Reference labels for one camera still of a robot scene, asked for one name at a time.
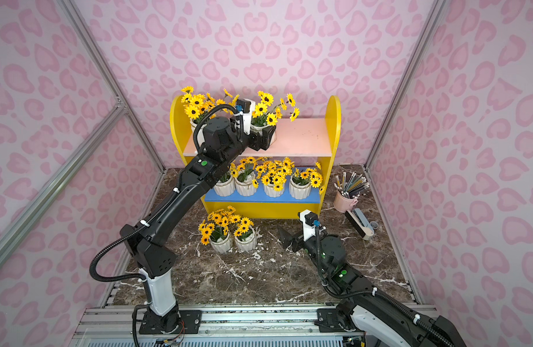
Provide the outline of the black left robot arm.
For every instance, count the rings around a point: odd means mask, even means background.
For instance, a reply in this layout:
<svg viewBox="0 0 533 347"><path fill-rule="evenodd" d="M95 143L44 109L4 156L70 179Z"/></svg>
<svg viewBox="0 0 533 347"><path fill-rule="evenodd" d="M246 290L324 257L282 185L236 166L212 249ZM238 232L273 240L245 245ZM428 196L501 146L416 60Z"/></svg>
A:
<svg viewBox="0 0 533 347"><path fill-rule="evenodd" d="M136 225L124 225L120 239L98 252L89 266L94 280L103 283L137 278L145 287L147 303L142 320L132 315L134 333L183 333L187 327L179 312L172 289L171 270L177 256L165 244L178 222L191 207L212 189L230 164L247 148L269 148L274 129L261 133L251 131L255 102L243 99L236 105L221 104L204 114L194 131L196 156L178 175L173 191ZM97 272L98 262L113 248L124 244L139 270L121 276L103 276Z"/></svg>

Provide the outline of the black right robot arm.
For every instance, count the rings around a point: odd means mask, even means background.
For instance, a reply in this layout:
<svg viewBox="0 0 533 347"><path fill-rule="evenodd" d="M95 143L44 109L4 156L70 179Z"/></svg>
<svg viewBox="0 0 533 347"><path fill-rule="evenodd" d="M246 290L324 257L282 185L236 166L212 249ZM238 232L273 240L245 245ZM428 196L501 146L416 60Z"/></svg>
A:
<svg viewBox="0 0 533 347"><path fill-rule="evenodd" d="M363 331L387 346L465 346L454 324L398 302L375 286L346 260L342 240L325 231L314 235L292 235L279 229L283 247L305 250L317 269L323 289L340 303L336 306L336 327L345 331Z"/></svg>

